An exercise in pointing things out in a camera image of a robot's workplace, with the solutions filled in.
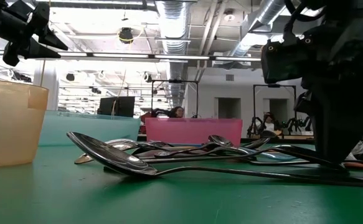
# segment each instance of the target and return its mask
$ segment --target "spoon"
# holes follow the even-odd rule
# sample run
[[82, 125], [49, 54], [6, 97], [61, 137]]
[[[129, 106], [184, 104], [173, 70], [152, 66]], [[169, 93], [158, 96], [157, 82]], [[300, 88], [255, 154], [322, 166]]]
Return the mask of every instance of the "spoon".
[[[185, 150], [180, 150], [180, 151], [166, 151], [166, 152], [157, 152], [155, 153], [155, 158], [170, 158], [176, 154], [180, 154], [180, 153], [186, 153], [186, 152], [191, 152], [197, 149], [185, 149]], [[191, 155], [185, 155], [185, 156], [179, 156], [179, 157], [197, 157], [197, 156], [208, 156], [209, 154], [219, 154], [219, 152], [235, 152], [237, 154], [249, 154], [249, 152], [243, 150], [243, 149], [237, 149], [237, 148], [231, 148], [231, 147], [217, 147], [215, 149], [212, 149], [210, 151], [201, 153], [201, 154], [191, 154]]]
[[[207, 152], [202, 153], [202, 154], [185, 155], [183, 157], [207, 156], [209, 154], [213, 154], [215, 152], [218, 153], [220, 151], [236, 152], [238, 154], [253, 154], [253, 153], [258, 152], [257, 150], [253, 150], [253, 149], [242, 148], [242, 147], [240, 147], [240, 148], [233, 147], [233, 144], [228, 139], [225, 139], [225, 138], [223, 138], [221, 136], [211, 135], [211, 136], [209, 136], [209, 140], [211, 142], [214, 142], [214, 143], [216, 143], [218, 145], [221, 145], [223, 147], [213, 149], [211, 151], [207, 151]], [[256, 143], [253, 143], [252, 146], [260, 147], [261, 145], [268, 142], [269, 140], [270, 140], [270, 138], [258, 141]], [[154, 156], [156, 158], [170, 158], [170, 157], [172, 157], [172, 156], [174, 156], [176, 154], [185, 153], [185, 152], [186, 152], [186, 150], [158, 152]], [[270, 154], [270, 153], [265, 153], [265, 152], [262, 152], [261, 155], [263, 155], [263, 156], [265, 156], [267, 158], [270, 158], [270, 159], [278, 160], [278, 161], [291, 161], [291, 160], [298, 159], [296, 157], [277, 156], [277, 155]]]
[[[107, 143], [110, 146], [113, 146], [119, 150], [122, 150], [122, 151], [136, 147], [138, 144], [136, 141], [133, 141], [130, 139], [115, 139], [115, 140], [109, 140], [105, 143]], [[88, 163], [91, 161], [94, 161], [94, 159], [84, 153], [81, 156], [79, 156], [79, 158], [77, 158], [74, 163], [75, 164], [84, 164], [84, 163]]]
[[[218, 136], [218, 135], [211, 135], [209, 136], [209, 139], [212, 142], [216, 142], [217, 144], [220, 144], [221, 146], [224, 147], [228, 147], [228, 148], [234, 148], [236, 149], [236, 147], [234, 147], [234, 144], [232, 144], [232, 142], [222, 136]], [[259, 145], [259, 147], [265, 143], [267, 143], [271, 138], [263, 138], [262, 142], [252, 142], [252, 145], [257, 146]], [[253, 150], [254, 148], [251, 147], [251, 145], [247, 145], [245, 147], [239, 147], [239, 149], [243, 149], [246, 150], [249, 153], [254, 153], [257, 152], [257, 150]], [[290, 157], [290, 156], [279, 156], [279, 155], [274, 155], [274, 154], [270, 154], [270, 153], [261, 153], [261, 155], [263, 155], [264, 157], [267, 157], [269, 159], [273, 159], [276, 161], [292, 161], [292, 160], [296, 160], [299, 158], [296, 157]]]
[[162, 142], [162, 141], [150, 141], [150, 142], [148, 142], [148, 144], [152, 144], [152, 145], [159, 146], [159, 147], [165, 147], [165, 146], [175, 147], [172, 144], [169, 144], [167, 142]]
[[146, 162], [135, 156], [129, 155], [124, 151], [116, 149], [104, 142], [93, 139], [80, 133], [67, 133], [67, 136], [82, 151], [96, 159], [104, 166], [122, 174], [132, 175], [135, 177], [153, 178], [164, 174], [181, 172], [186, 170], [201, 170], [208, 172], [220, 172], [228, 174], [249, 175], [255, 177], [267, 177], [273, 179], [289, 180], [295, 182], [308, 182], [312, 184], [331, 184], [331, 185], [348, 185], [363, 187], [363, 177], [334, 176], [323, 177], [319, 175], [298, 175], [282, 174], [274, 172], [256, 172], [249, 170], [235, 169], [218, 169], [209, 167], [178, 167], [159, 172]]
[[[257, 148], [257, 147], [262, 146], [269, 140], [270, 139], [264, 139], [264, 140], [259, 139], [259, 140], [252, 142], [251, 144], [249, 144], [249, 146], [253, 147], [253, 148]], [[223, 148], [214, 150], [215, 147], [219, 147], [219, 146], [223, 146]], [[194, 149], [185, 149], [185, 150], [180, 150], [180, 151], [158, 152], [154, 156], [157, 158], [169, 158], [176, 154], [191, 152], [191, 151], [195, 151], [195, 150], [202, 150], [202, 149], [205, 150], [206, 152], [203, 154], [194, 154], [194, 156], [205, 156], [205, 155], [209, 155], [209, 154], [213, 154], [213, 153], [223, 156], [223, 155], [219, 154], [220, 151], [236, 152], [237, 154], [248, 154], [246, 152], [246, 150], [244, 150], [244, 149], [240, 150], [237, 148], [231, 148], [231, 147], [228, 147], [228, 144], [223, 144], [223, 142], [221, 142], [221, 141], [217, 141], [217, 140], [214, 141], [214, 135], [211, 135], [211, 136], [209, 136], [209, 142], [207, 144], [204, 144], [201, 147], [197, 147]]]
[[151, 150], [162, 150], [162, 151], [171, 151], [171, 150], [175, 150], [175, 149], [196, 149], [196, 147], [194, 146], [173, 146], [173, 145], [169, 145], [168, 143], [165, 143], [165, 142], [158, 142], [158, 141], [155, 141], [155, 142], [149, 142], [149, 143], [144, 143], [144, 144], [141, 144], [139, 146], [136, 146], [138, 147], [138, 149], [136, 149], [132, 155], [137, 155], [137, 154], [141, 154], [141, 153], [144, 153], [144, 152], [148, 152], [148, 151], [151, 151]]
[[[224, 149], [229, 149], [225, 147], [219, 147], [214, 150], [223, 151]], [[275, 146], [275, 147], [269, 147], [267, 149], [262, 149], [259, 151], [254, 151], [253, 153], [244, 152], [244, 155], [242, 156], [216, 156], [216, 157], [202, 157], [205, 155], [208, 155], [213, 152], [206, 152], [205, 154], [199, 154], [199, 155], [185, 155], [185, 156], [176, 156], [171, 157], [169, 159], [153, 159], [153, 158], [140, 158], [143, 159], [147, 163], [165, 163], [165, 162], [187, 162], [187, 161], [211, 161], [211, 160], [222, 160], [222, 159], [253, 159], [254, 156], [263, 154], [264, 152], [268, 151], [276, 151], [283, 154], [287, 154], [293, 157], [296, 157], [298, 159], [304, 159], [306, 161], [284, 161], [282, 162], [282, 165], [297, 165], [297, 164], [320, 164], [323, 166], [326, 166], [331, 169], [346, 171], [346, 168], [342, 164], [335, 164], [333, 162], [326, 161], [316, 154], [315, 151], [305, 149], [298, 146], [290, 146], [290, 145], [281, 145], [281, 146]]]

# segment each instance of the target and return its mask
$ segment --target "doorway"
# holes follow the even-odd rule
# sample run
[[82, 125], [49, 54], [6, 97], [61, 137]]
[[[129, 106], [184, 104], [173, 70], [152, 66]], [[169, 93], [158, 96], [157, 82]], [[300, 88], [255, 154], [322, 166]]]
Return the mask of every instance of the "doorway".
[[287, 122], [288, 117], [288, 99], [269, 99], [270, 112], [274, 114], [274, 117], [281, 123]]
[[240, 98], [217, 98], [219, 118], [241, 119]]

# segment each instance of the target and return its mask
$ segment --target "spoon handle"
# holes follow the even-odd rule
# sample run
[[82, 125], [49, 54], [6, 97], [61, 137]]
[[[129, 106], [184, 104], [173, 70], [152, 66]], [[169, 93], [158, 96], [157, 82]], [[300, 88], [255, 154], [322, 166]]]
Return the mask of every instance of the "spoon handle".
[[345, 185], [363, 187], [363, 177], [351, 176], [320, 176], [320, 175], [303, 175], [303, 174], [282, 174], [276, 172], [257, 172], [250, 170], [235, 170], [235, 169], [219, 169], [210, 167], [178, 167], [174, 169], [158, 172], [156, 175], [171, 174], [174, 172], [182, 172], [187, 170], [200, 170], [208, 172], [220, 172], [226, 174], [248, 175], [254, 177], [267, 177], [280, 180], [288, 180], [292, 182], [305, 182], [310, 184], [329, 184], [329, 185]]
[[[181, 150], [175, 150], [175, 151], [164, 151], [164, 152], [158, 152], [155, 154], [155, 157], [157, 158], [170, 158], [174, 155], [177, 155], [177, 154], [181, 154], [181, 153], [187, 153], [187, 152], [192, 152], [192, 151], [196, 151], [196, 150], [201, 150], [203, 148], [205, 148], [205, 146], [201, 146], [201, 147], [193, 147], [193, 148], [188, 148], [188, 149], [181, 149]], [[194, 156], [200, 156], [200, 154], [191, 154], [191, 157], [194, 157]]]
[[[230, 151], [230, 152], [236, 152], [238, 154], [253, 154], [258, 152], [258, 150], [254, 150], [254, 149], [249, 149], [249, 148], [244, 148], [244, 147], [223, 147], [223, 148], [216, 148], [213, 149], [211, 151], [207, 151], [205, 153], [202, 154], [190, 154], [190, 155], [184, 155], [184, 156], [177, 156], [174, 158], [187, 158], [187, 157], [200, 157], [200, 156], [208, 156], [210, 154], [213, 154], [215, 152], [219, 152], [219, 151]], [[165, 158], [172, 158], [173, 156], [177, 155], [177, 154], [181, 154], [181, 153], [186, 153], [186, 152], [191, 152], [191, 150], [181, 150], [181, 151], [166, 151], [166, 152], [157, 152], [155, 153], [155, 157], [158, 159], [165, 159]], [[291, 156], [280, 156], [280, 155], [274, 155], [274, 154], [270, 154], [270, 153], [261, 153], [261, 156], [267, 157], [269, 159], [273, 159], [276, 161], [292, 161], [292, 160], [296, 160], [298, 159], [297, 157], [291, 157]]]
[[300, 159], [304, 159], [307, 161], [310, 161], [315, 164], [324, 165], [331, 169], [336, 170], [346, 170], [346, 168], [341, 164], [336, 164], [330, 161], [326, 161], [316, 155], [316, 152], [311, 151], [309, 149], [304, 148], [297, 148], [293, 146], [276, 146], [276, 147], [270, 147], [267, 149], [262, 149], [259, 151], [256, 151], [254, 153], [242, 155], [242, 156], [219, 156], [219, 157], [182, 157], [182, 158], [169, 158], [169, 159], [148, 159], [148, 158], [140, 158], [143, 159], [145, 162], [154, 164], [154, 163], [166, 163], [166, 162], [192, 162], [192, 161], [214, 161], [214, 160], [224, 160], [224, 159], [251, 159], [254, 156], [260, 155], [263, 152], [267, 152], [270, 150], [274, 150], [276, 152], [281, 152], [283, 154], [287, 154], [289, 156], [294, 156]]
[[256, 141], [250, 142], [248, 144], [244, 144], [244, 145], [242, 145], [240, 147], [248, 148], [248, 149], [257, 149], [260, 146], [266, 144], [269, 140], [270, 140], [270, 138], [262, 138], [262, 139], [258, 139]]

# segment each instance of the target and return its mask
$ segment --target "metal frame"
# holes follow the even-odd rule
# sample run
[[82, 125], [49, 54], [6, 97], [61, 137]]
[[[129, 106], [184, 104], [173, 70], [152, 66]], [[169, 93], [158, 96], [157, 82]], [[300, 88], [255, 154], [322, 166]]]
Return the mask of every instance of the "metal frame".
[[199, 82], [198, 81], [189, 81], [189, 80], [152, 80], [151, 82], [151, 111], [153, 110], [154, 105], [154, 83], [155, 82], [168, 82], [168, 83], [195, 83], [196, 85], [196, 115], [198, 115], [199, 110]]
[[161, 54], [128, 54], [108, 52], [58, 52], [61, 58], [35, 58], [34, 60], [102, 60], [122, 62], [160, 62], [163, 60], [203, 60], [224, 62], [261, 62], [256, 57], [223, 57], [214, 55], [161, 55]]
[[281, 88], [281, 87], [292, 87], [293, 88], [293, 98], [296, 102], [296, 85], [253, 85], [253, 117], [256, 117], [256, 86], [266, 86], [268, 88]]

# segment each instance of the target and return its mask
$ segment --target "orange object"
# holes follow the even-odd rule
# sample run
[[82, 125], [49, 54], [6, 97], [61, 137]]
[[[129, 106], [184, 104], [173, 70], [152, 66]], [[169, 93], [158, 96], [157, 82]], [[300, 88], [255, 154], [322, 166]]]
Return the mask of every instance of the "orange object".
[[146, 134], [146, 126], [145, 125], [141, 125], [139, 127], [138, 133], [140, 133], [140, 134]]
[[33, 161], [49, 91], [0, 81], [0, 166]]
[[343, 164], [346, 168], [363, 169], [363, 164], [359, 162], [345, 162]]
[[145, 119], [150, 118], [150, 117], [151, 117], [151, 112], [147, 112], [147, 113], [141, 115], [140, 119], [145, 124]]

